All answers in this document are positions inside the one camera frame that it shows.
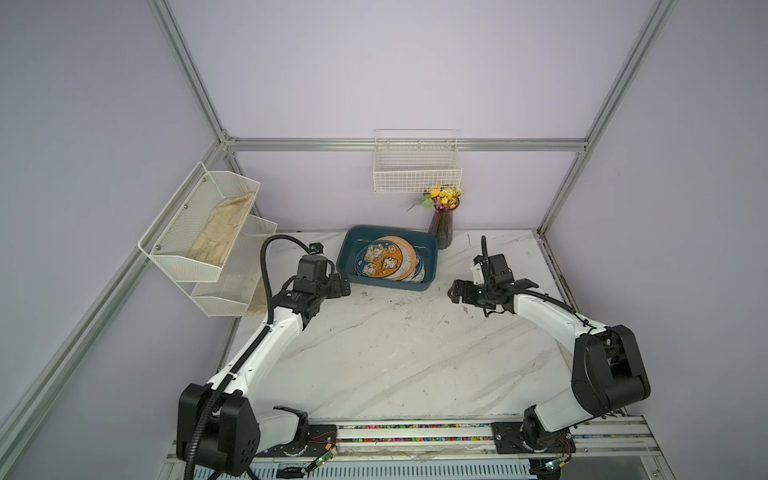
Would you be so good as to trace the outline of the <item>white butterfly pale coaster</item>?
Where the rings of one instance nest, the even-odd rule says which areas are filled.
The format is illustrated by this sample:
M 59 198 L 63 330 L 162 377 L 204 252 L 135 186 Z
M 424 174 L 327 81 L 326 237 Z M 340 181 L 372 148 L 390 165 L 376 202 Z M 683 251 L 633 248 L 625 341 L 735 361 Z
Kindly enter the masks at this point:
M 401 281 L 406 277 L 409 277 L 415 270 L 415 267 L 418 263 L 416 252 L 409 242 L 400 237 L 395 237 L 392 242 L 398 245 L 402 253 L 402 263 L 399 269 L 396 271 L 395 276 L 397 281 Z

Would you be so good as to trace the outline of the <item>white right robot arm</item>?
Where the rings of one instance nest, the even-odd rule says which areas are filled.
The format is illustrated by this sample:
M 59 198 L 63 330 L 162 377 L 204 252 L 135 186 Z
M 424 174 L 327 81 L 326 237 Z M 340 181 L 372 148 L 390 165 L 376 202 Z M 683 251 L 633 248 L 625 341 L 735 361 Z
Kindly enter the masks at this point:
M 624 325 L 606 326 L 566 303 L 516 279 L 502 254 L 474 259 L 471 280 L 455 280 L 447 296 L 472 305 L 487 317 L 511 313 L 563 345 L 572 357 L 570 385 L 524 412 L 521 440 L 544 451 L 582 422 L 603 417 L 647 399 L 651 386 L 636 337 Z

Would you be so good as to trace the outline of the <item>yellow cat round coaster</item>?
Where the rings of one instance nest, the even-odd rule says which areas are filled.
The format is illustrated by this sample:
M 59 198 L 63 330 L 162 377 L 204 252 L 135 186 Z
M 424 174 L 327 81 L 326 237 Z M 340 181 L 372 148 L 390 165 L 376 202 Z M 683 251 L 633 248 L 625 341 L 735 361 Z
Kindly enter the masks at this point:
M 356 270 L 364 277 L 387 278 L 395 274 L 403 264 L 400 247 L 390 241 L 369 244 L 358 254 Z

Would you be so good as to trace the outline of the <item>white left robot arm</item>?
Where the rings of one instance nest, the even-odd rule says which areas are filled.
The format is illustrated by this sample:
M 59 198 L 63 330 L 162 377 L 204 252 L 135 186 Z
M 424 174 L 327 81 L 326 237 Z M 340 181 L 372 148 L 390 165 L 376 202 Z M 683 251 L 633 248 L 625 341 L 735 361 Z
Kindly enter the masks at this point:
M 329 259 L 317 253 L 302 256 L 297 275 L 271 298 L 265 320 L 234 360 L 207 383 L 187 386 L 179 398 L 176 439 L 186 479 L 198 467 L 210 469 L 214 477 L 251 476 L 250 464 L 260 453 L 273 448 L 289 456 L 304 452 L 309 441 L 306 412 L 275 406 L 258 413 L 252 402 L 322 302 L 350 293 L 348 277 L 335 272 Z

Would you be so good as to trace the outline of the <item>orange round coaster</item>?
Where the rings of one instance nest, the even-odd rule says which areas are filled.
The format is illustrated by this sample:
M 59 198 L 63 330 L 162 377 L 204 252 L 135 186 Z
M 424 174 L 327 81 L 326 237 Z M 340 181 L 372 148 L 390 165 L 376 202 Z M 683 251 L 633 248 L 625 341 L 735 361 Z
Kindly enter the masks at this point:
M 386 280 L 393 280 L 393 281 L 397 281 L 395 279 L 396 271 L 399 269 L 399 267 L 401 266 L 401 263 L 402 263 L 402 253 L 401 253 L 401 250 L 400 250 L 400 248 L 398 247 L 398 245 L 396 243 L 392 242 L 392 240 L 395 237 L 400 237 L 400 238 L 406 240 L 402 236 L 392 236 L 392 235 L 380 237 L 380 238 L 378 238 L 376 240 L 376 242 L 378 244 L 381 244 L 382 246 L 386 247 L 387 249 L 389 249 L 390 247 L 394 248 L 394 254 L 393 255 L 384 256 L 382 258 L 382 260 L 381 260 L 381 272 L 383 274 L 382 278 L 386 279 Z M 412 278 L 415 275 L 417 266 L 419 265 L 419 259 L 418 259 L 417 253 L 416 253 L 416 258 L 417 258 L 418 263 L 417 263 L 417 265 L 415 267 L 415 270 L 413 271 L 413 273 L 409 277 L 406 277 L 405 279 L 403 279 L 401 281 L 405 281 L 406 279 L 410 279 L 410 278 Z

